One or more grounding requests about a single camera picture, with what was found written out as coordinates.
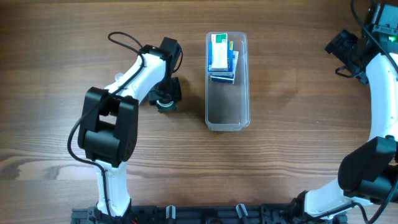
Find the green Zam-Buk ointment box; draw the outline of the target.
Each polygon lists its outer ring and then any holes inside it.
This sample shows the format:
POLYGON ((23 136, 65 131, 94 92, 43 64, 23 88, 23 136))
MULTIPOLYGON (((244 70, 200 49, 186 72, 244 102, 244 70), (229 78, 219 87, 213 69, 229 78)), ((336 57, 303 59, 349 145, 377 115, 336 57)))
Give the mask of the green Zam-Buk ointment box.
POLYGON ((157 111, 160 113, 174 111, 177 109, 177 104, 174 101, 170 101, 169 103, 161 103, 159 100, 157 100, 156 106, 157 106, 157 111))

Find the Hansaplast plaster box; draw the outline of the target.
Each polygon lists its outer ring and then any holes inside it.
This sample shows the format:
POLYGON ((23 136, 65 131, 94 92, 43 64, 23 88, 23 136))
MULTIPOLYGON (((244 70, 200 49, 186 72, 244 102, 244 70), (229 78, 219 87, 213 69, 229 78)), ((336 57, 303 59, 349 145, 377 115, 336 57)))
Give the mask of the Hansaplast plaster box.
POLYGON ((231 72, 209 72, 212 82, 234 84, 236 76, 236 67, 238 63, 239 52, 234 51, 232 57, 232 71, 231 72))

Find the white green medicine box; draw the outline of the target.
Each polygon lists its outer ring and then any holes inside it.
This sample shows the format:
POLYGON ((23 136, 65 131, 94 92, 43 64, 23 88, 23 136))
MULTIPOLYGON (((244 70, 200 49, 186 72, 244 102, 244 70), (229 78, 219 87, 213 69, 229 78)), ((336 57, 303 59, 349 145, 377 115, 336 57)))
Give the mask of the white green medicine box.
POLYGON ((211 70, 227 70, 228 69, 228 35, 212 34, 211 35, 211 70))

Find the blue medicine box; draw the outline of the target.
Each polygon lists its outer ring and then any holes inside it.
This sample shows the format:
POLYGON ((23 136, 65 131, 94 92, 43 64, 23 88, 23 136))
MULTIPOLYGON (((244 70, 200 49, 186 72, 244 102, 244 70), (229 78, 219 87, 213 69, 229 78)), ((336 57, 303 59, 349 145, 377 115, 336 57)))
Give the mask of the blue medicine box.
POLYGON ((208 43, 208 74, 210 76, 226 76, 230 77, 233 75, 233 48, 234 42, 227 41, 226 49, 227 49, 227 70, 216 70, 212 68, 214 54, 213 54, 213 44, 212 42, 208 43))

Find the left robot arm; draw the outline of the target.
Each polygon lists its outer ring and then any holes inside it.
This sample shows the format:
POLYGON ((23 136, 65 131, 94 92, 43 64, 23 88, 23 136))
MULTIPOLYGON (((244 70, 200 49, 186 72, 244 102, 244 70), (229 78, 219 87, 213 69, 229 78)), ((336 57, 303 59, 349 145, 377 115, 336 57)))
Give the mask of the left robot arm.
POLYGON ((90 221, 124 223, 131 213, 127 161, 137 144, 139 105, 148 100, 160 113, 177 109, 182 91, 173 77, 182 62, 180 44, 164 38, 159 47, 142 45, 126 73, 105 88, 90 88, 73 132, 85 152, 84 163, 95 168, 99 200, 90 221))

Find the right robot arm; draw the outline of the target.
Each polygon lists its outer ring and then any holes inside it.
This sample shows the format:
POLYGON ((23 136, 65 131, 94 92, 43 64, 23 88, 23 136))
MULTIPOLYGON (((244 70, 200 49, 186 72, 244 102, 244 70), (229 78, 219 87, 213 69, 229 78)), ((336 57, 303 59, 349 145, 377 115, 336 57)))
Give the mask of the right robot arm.
POLYGON ((341 31, 326 47, 341 62, 335 73, 368 84, 371 130, 367 143, 348 154, 338 176, 323 187, 294 198, 283 217, 291 223, 341 223, 358 207, 365 223, 374 223, 389 203, 397 202, 397 6, 372 2, 357 37, 341 31))

